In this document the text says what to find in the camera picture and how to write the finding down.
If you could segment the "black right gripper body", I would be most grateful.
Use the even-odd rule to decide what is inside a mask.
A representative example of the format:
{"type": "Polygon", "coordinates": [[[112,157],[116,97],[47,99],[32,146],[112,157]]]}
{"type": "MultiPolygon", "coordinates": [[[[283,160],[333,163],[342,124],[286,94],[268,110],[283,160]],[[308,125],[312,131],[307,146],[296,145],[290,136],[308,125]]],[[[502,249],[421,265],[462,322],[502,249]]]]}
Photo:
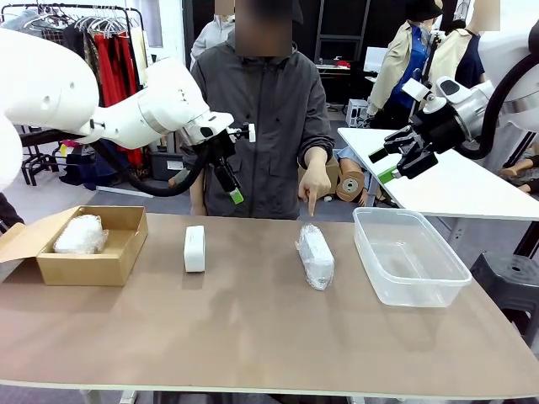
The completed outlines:
{"type": "Polygon", "coordinates": [[[410,118],[410,124],[431,152],[446,152],[466,140],[454,109],[439,109],[432,113],[420,110],[410,118]]]}

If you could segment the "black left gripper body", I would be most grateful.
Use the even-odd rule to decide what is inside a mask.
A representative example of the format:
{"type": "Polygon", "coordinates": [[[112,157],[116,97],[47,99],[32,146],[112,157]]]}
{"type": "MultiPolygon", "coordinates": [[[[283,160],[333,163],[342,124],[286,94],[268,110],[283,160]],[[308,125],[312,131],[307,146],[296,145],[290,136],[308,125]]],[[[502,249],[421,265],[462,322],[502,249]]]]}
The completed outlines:
{"type": "Polygon", "coordinates": [[[235,136],[231,135],[227,129],[213,136],[205,143],[207,149],[207,162],[218,163],[220,160],[226,161],[236,154],[235,136]]]}

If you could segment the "person's left hand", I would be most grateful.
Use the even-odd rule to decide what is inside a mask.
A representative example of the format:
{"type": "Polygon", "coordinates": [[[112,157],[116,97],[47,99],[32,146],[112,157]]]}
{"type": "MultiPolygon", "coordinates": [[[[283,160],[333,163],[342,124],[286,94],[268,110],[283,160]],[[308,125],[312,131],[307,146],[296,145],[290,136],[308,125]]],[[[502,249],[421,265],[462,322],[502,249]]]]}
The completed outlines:
{"type": "Polygon", "coordinates": [[[299,183],[298,197],[307,204],[307,212],[314,217],[316,204],[331,188],[325,160],[311,159],[299,183]]]}

